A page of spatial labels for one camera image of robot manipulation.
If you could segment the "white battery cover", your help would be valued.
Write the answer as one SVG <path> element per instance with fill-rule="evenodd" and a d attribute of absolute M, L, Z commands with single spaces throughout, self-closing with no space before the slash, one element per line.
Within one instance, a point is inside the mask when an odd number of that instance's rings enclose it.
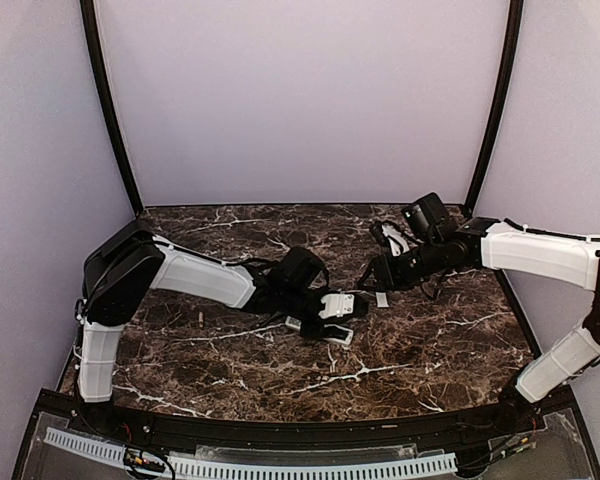
<path fill-rule="evenodd" d="M 376 303 L 377 303 L 378 308 L 388 308 L 389 307 L 387 294 L 385 292 L 376 292 L 375 298 L 376 298 Z"/>

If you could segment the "white remote control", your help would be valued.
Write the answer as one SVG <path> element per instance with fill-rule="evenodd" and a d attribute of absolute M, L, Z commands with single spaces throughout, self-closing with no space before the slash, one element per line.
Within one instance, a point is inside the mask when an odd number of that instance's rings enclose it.
<path fill-rule="evenodd" d="M 301 322 L 292 317 L 287 317 L 284 325 L 294 332 L 300 332 L 301 330 Z M 336 324 L 326 324 L 324 330 L 325 333 L 320 334 L 318 337 L 319 340 L 344 347 L 349 347 L 351 345 L 354 336 L 352 329 Z"/>

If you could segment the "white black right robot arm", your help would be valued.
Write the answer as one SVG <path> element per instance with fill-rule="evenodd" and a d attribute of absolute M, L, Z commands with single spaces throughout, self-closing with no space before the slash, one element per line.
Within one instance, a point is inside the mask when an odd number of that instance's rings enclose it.
<path fill-rule="evenodd" d="M 406 205 L 409 229 L 373 226 L 387 250 L 370 260 L 358 286 L 371 292 L 421 287 L 436 274 L 487 269 L 510 283 L 541 355 L 525 366 L 490 413 L 501 434 L 514 432 L 529 405 L 600 363 L 600 235 L 532 228 L 508 218 L 458 223 L 431 192 Z"/>

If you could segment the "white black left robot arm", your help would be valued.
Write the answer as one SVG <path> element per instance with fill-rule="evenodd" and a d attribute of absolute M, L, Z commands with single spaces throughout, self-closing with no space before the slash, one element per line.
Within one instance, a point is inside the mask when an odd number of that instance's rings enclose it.
<path fill-rule="evenodd" d="M 223 261 L 155 235 L 141 221 L 130 222 L 84 262 L 82 296 L 74 307 L 82 325 L 77 391 L 86 402 L 83 421 L 100 436 L 120 429 L 120 412 L 107 403 L 114 363 L 124 327 L 149 292 L 190 295 L 249 314 L 283 314 L 317 334 L 328 288 L 313 283 L 328 276 L 324 262 L 303 247 L 279 260 Z"/>

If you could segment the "black front frame rail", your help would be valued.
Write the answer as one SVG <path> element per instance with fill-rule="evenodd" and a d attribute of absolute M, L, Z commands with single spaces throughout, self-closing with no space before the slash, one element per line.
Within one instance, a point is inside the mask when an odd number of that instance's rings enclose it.
<path fill-rule="evenodd" d="M 504 429 L 494 405 L 415 417 L 345 422 L 249 422 L 151 413 L 107 404 L 90 412 L 101 423 L 125 423 L 142 445 L 193 451 L 201 445 L 230 448 L 328 449 L 415 443 L 482 445 Z"/>

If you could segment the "black right corner frame post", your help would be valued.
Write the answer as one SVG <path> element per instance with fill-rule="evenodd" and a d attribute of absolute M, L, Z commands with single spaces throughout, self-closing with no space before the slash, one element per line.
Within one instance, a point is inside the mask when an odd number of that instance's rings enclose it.
<path fill-rule="evenodd" d="M 472 216 L 475 212 L 495 148 L 514 69 L 523 18 L 523 10 L 523 0 L 509 1 L 503 47 L 493 98 L 477 156 L 476 165 L 472 174 L 467 195 L 463 203 L 463 211 L 466 216 Z"/>

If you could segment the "black corner frame post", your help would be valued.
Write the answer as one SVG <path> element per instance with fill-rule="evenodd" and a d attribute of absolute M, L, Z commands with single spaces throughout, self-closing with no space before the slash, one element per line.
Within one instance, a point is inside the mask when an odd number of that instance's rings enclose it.
<path fill-rule="evenodd" d="M 129 205 L 134 216 L 138 217 L 144 211 L 144 205 L 114 105 L 99 32 L 96 5 L 92 0 L 80 0 L 79 6 L 92 75 L 109 142 Z"/>
<path fill-rule="evenodd" d="M 493 98 L 477 156 L 476 165 L 472 174 L 467 195 L 463 203 L 463 211 L 466 216 L 472 216 L 475 212 L 495 148 L 514 69 L 523 18 L 523 10 L 523 0 L 509 1 L 503 47 Z"/>

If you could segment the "black left corner frame post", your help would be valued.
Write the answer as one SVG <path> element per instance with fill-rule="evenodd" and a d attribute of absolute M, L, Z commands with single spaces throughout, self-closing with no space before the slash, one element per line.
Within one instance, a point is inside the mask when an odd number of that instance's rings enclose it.
<path fill-rule="evenodd" d="M 114 105 L 99 32 L 96 5 L 92 0 L 80 0 L 79 6 L 92 75 L 109 142 L 129 205 L 134 216 L 138 217 L 144 211 L 144 205 Z"/>

